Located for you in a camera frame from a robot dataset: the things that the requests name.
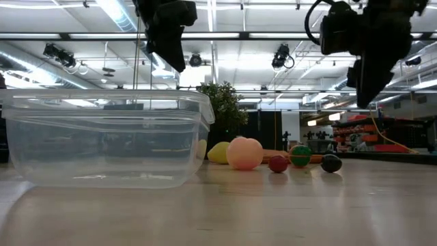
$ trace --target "red ball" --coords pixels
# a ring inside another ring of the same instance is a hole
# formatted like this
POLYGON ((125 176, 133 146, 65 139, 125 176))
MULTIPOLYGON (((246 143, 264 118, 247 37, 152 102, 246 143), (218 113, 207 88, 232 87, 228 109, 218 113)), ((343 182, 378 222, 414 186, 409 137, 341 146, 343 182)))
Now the red ball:
POLYGON ((268 161, 268 168, 275 173, 281 173, 287 170, 288 160, 281 155, 272 156, 268 161))

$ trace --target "yellow cable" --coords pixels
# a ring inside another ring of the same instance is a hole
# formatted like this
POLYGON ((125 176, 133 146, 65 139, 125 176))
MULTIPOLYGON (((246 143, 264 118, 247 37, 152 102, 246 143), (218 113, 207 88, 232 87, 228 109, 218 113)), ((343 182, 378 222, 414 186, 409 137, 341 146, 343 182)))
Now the yellow cable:
POLYGON ((396 144, 396 145, 398 145, 398 146, 403 147, 403 148, 406 149, 406 150, 409 150, 409 151, 410 151, 411 153, 413 153, 413 154, 418 154, 418 153, 419 153, 419 152, 416 151, 416 150, 410 149, 409 147, 407 147, 407 146, 405 146, 405 145, 403 145, 403 144, 397 143, 397 142, 395 142, 395 141, 389 139, 388 137, 385 137, 385 136, 380 132, 380 129, 379 129, 378 126, 376 125, 376 121, 375 121, 375 118, 373 117, 372 110, 369 109, 369 112, 370 112, 370 116, 371 116, 371 121, 372 121, 373 124, 375 125, 376 131, 378 132, 379 136, 381 136, 383 139, 385 139, 385 140, 387 140, 387 141, 390 141, 390 142, 392 142, 392 143, 394 143, 394 144, 396 144))
POLYGON ((274 87, 274 150, 276 150, 277 132, 276 132, 276 78, 273 78, 274 87))
POLYGON ((411 120, 414 120, 414 104, 412 99, 412 92, 410 92, 410 98, 411 98, 411 120))

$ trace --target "cable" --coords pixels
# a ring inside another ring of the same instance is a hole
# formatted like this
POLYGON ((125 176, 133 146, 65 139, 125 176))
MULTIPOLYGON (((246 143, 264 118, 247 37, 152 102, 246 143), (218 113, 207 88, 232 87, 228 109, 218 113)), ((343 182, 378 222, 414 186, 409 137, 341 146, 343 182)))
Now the cable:
POLYGON ((309 18, 311 17, 311 13, 314 11, 315 7, 319 5, 322 2, 322 0, 317 0, 311 8, 309 8, 307 15, 305 16, 304 26, 305 26, 305 33, 307 34, 308 38, 316 45, 320 45, 319 40, 317 40, 313 34, 311 33, 311 30, 309 29, 309 18))
POLYGON ((411 120, 414 120, 414 103, 412 99, 412 92, 410 92, 410 98, 411 98, 411 120))
POLYGON ((135 58, 134 58, 134 76, 133 76, 133 82, 132 82, 132 89, 135 90, 135 75, 137 74, 137 61, 138 59, 138 50, 139 50, 139 37, 140 37, 140 29, 139 29, 139 25, 140 25, 141 19, 138 17, 138 23, 137 23, 137 42, 135 44, 135 58))
POLYGON ((139 74, 139 43, 141 42, 141 34, 140 34, 140 30, 141 30, 141 21, 139 22, 138 25, 138 31, 137 31, 137 60, 135 60, 135 64, 137 65, 137 83, 135 85, 135 89, 138 89, 138 74, 139 74))
POLYGON ((400 143, 398 143, 398 142, 396 142, 396 141, 393 141, 393 140, 389 139, 388 137, 385 137, 385 136, 380 132, 380 129, 378 128, 378 125, 376 124, 375 118, 373 117, 372 110, 369 109, 369 112, 370 112, 371 121, 373 122, 373 125, 375 125, 376 131, 378 132, 379 136, 381 136, 383 139, 385 139, 385 140, 387 140, 387 141, 389 141, 389 142, 392 142, 392 143, 394 143, 394 144, 396 144, 396 145, 398 145, 398 146, 403 147, 404 149, 410 151, 410 152, 413 153, 413 154, 418 154, 418 153, 419 153, 419 152, 416 151, 416 150, 410 149, 409 147, 407 147, 407 146, 405 146, 405 145, 403 145, 403 144, 400 144, 400 143))

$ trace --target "fluorescent light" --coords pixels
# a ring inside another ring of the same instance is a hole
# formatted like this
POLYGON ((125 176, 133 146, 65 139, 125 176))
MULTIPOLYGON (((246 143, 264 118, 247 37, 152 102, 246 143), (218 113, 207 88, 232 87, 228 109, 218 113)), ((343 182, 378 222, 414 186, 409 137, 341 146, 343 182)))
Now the fluorescent light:
POLYGON ((420 38, 422 36, 422 33, 411 33, 411 36, 413 38, 420 38))
MULTIPOLYGON (((136 33, 71 33, 72 39, 132 39, 137 38, 136 33)), ((141 33, 140 38, 145 38, 145 34, 141 33)))
POLYGON ((243 98, 239 100, 239 103, 258 103, 261 98, 243 98))
POLYGON ((163 60, 161 59, 161 57, 158 54, 156 54, 155 52, 153 52, 152 55, 153 55, 153 58, 158 63, 158 67, 164 69, 165 68, 165 64, 164 64, 163 60))
POLYGON ((388 102, 388 101, 390 101, 390 100, 393 100, 393 99, 395 99, 395 98, 398 98, 399 96, 391 96, 391 97, 388 97, 388 98, 384 98, 384 99, 382 99, 382 100, 379 100, 378 101, 378 103, 386 103, 386 102, 388 102))
POLYGON ((31 83, 22 79, 17 79, 16 77, 10 76, 7 73, 4 73, 3 76, 5 77, 5 84, 10 87, 18 89, 44 89, 37 83, 31 83))
POLYGON ((335 121, 335 120, 340 120, 341 116, 340 113, 334 113, 332 115, 329 115, 329 120, 335 121))
POLYGON ((174 78, 175 73, 163 69, 155 69, 152 71, 153 77, 165 77, 165 78, 174 78))
POLYGON ((189 38, 239 38, 239 33, 183 33, 182 39, 189 38))
MULTIPOLYGON (((313 33, 315 38, 319 38, 319 33, 313 33)), ((306 33, 250 33, 250 38, 308 38, 306 33)))
POLYGON ((97 107, 94 103, 81 99, 64 99, 64 102, 76 105, 79 107, 97 107))
POLYGON ((435 86, 435 85, 437 85, 437 79, 419 83, 417 85, 412 86, 411 89, 412 90, 419 90, 419 89, 428 88, 428 87, 435 86))
POLYGON ((308 126, 315 126, 317 122, 315 120, 308 121, 308 126))
MULTIPOLYGON (((311 7, 311 5, 301 5, 300 6, 300 10, 309 10, 309 8, 311 7)), ((296 4, 248 4, 248 5, 244 5, 245 9, 248 10, 296 10, 296 4)), ((314 10, 329 10, 330 9, 330 5, 328 4, 319 4, 315 7, 314 10)))
POLYGON ((58 33, 0 33, 1 39, 61 39, 58 33))

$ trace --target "spotlight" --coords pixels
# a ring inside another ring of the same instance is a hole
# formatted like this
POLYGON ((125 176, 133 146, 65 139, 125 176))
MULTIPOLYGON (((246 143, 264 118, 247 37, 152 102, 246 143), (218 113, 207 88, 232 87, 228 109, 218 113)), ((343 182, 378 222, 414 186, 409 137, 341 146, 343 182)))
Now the spotlight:
MULTIPOLYGON (((260 89, 261 91, 263 91, 263 90, 268 90, 267 89, 267 86, 265 86, 265 85, 261 85, 261 89, 260 89)), ((264 92, 262 92, 262 93, 259 93, 260 95, 267 95, 267 93, 264 93, 264 92)))
POLYGON ((54 59, 64 67, 73 68, 76 66, 74 54, 67 53, 65 50, 57 48, 54 44, 46 44, 42 54, 49 59, 54 59))
POLYGON ((422 58, 420 56, 415 57, 413 59, 409 59, 408 61, 405 61, 405 65, 407 66, 416 66, 419 65, 422 62, 422 58))
POLYGON ((200 54, 194 53, 193 55, 191 55, 189 64, 193 68, 200 67, 200 65, 202 65, 202 58, 200 58, 200 54))
POLYGON ((272 67, 274 70, 285 68, 292 68, 294 66, 294 59, 290 56, 290 48, 288 48, 288 44, 281 44, 278 51, 274 54, 272 60, 272 67), (293 65, 287 67, 285 65, 286 61, 290 58, 293 61, 293 65))

